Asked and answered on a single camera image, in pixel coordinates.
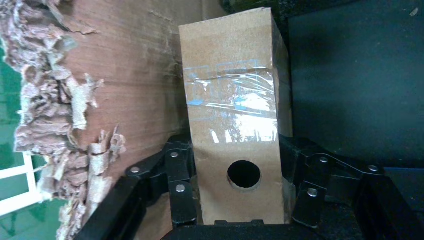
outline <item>plastic wrap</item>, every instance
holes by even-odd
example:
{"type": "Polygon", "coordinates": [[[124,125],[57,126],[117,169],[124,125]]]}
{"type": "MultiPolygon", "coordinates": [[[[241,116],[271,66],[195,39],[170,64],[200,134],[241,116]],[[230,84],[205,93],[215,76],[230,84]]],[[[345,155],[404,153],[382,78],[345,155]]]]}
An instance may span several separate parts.
{"type": "Polygon", "coordinates": [[[273,72],[256,60],[184,69],[190,125],[213,143],[278,140],[273,72]]]}

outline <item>dark surface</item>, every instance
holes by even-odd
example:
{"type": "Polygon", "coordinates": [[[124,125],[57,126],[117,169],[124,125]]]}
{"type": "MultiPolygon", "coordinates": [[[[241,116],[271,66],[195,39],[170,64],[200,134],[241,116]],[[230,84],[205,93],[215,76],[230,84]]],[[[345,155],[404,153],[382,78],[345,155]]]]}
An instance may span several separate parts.
{"type": "Polygon", "coordinates": [[[363,0],[289,19],[296,137],[384,166],[423,166],[423,7],[363,0]]]}
{"type": "Polygon", "coordinates": [[[385,172],[411,209],[424,213],[424,169],[386,168],[385,172]]]}

